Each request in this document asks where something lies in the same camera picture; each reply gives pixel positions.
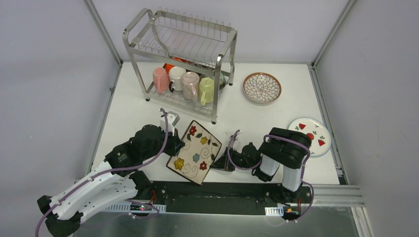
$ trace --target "red flower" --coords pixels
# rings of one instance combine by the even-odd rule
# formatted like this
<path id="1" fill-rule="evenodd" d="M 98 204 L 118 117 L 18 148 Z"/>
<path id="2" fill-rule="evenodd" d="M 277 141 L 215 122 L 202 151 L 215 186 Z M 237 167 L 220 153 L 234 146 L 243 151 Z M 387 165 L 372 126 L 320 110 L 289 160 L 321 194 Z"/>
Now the red flower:
<path id="1" fill-rule="evenodd" d="M 199 169 L 201 169 L 201 170 L 206 170 L 206 169 L 207 169 L 207 164 L 205 163 L 205 161 L 203 161 L 203 162 L 199 165 Z"/>
<path id="2" fill-rule="evenodd" d="M 189 134 L 191 134 L 192 136 L 195 135 L 196 132 L 196 127 L 192 126 L 191 129 L 189 130 Z"/>

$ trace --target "metal dish rack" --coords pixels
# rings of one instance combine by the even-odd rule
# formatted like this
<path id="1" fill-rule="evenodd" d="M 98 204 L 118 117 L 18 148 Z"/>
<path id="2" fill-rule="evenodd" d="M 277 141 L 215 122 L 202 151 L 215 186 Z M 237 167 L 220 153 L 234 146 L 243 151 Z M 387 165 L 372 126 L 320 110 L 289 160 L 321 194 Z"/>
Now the metal dish rack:
<path id="1" fill-rule="evenodd" d="M 145 14 L 148 14 L 148 22 L 137 36 L 129 40 L 130 31 Z M 142 9 L 125 28 L 123 34 L 126 51 L 146 100 L 156 98 L 165 103 L 203 114 L 211 117 L 213 124 L 216 123 L 218 99 L 222 92 L 219 89 L 220 73 L 228 78 L 229 85 L 233 85 L 236 39 L 237 31 L 230 25 L 224 26 L 222 22 L 220 24 L 213 23 L 211 20 L 200 20 L 192 15 L 188 17 L 185 13 L 168 12 L 167 9 L 162 10 L 161 8 L 154 15 L 150 9 Z M 221 70 L 221 64 L 228 49 L 230 49 L 231 67 L 230 72 L 225 72 Z M 159 94 L 153 83 L 146 88 L 136 64 L 135 54 L 182 67 L 207 77 L 215 77 L 212 104 L 201 106 L 199 101 L 192 102 L 177 91 L 173 93 L 166 91 Z M 180 58 L 184 62 L 176 61 L 174 58 Z"/>

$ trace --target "black mug handle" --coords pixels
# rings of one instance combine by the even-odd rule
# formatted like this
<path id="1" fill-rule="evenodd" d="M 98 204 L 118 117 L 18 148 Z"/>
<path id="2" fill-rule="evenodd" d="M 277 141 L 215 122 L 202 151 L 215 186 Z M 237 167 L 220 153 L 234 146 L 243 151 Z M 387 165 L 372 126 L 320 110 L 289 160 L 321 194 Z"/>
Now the black mug handle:
<path id="1" fill-rule="evenodd" d="M 170 92 L 174 92 L 174 88 L 172 88 L 172 86 L 173 86 L 173 81 L 171 81 L 170 82 L 170 84 L 169 84 L 169 90 L 170 90 Z"/>

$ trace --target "blue flower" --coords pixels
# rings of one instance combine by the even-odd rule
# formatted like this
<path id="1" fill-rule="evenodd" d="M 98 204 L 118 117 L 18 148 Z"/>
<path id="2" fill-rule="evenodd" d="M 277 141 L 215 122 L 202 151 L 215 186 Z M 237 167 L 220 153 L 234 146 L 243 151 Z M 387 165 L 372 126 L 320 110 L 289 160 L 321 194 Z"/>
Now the blue flower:
<path id="1" fill-rule="evenodd" d="M 194 158 L 195 163 L 198 163 L 198 161 L 199 161 L 199 155 L 198 154 L 195 154 L 193 156 L 193 158 Z"/>

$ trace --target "yellow flower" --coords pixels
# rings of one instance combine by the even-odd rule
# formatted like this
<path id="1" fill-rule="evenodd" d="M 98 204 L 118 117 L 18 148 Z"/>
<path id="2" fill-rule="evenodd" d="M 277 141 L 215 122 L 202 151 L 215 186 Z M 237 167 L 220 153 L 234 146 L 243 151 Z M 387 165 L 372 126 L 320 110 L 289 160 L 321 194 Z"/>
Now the yellow flower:
<path id="1" fill-rule="evenodd" d="M 178 170 L 181 170 L 182 167 L 183 167 L 183 162 L 184 162 L 183 159 L 178 158 L 177 160 L 174 161 L 174 168 L 178 169 Z"/>
<path id="2" fill-rule="evenodd" d="M 205 143 L 207 143 L 207 141 L 208 141 L 208 138 L 207 137 L 201 138 L 202 145 L 204 145 Z"/>

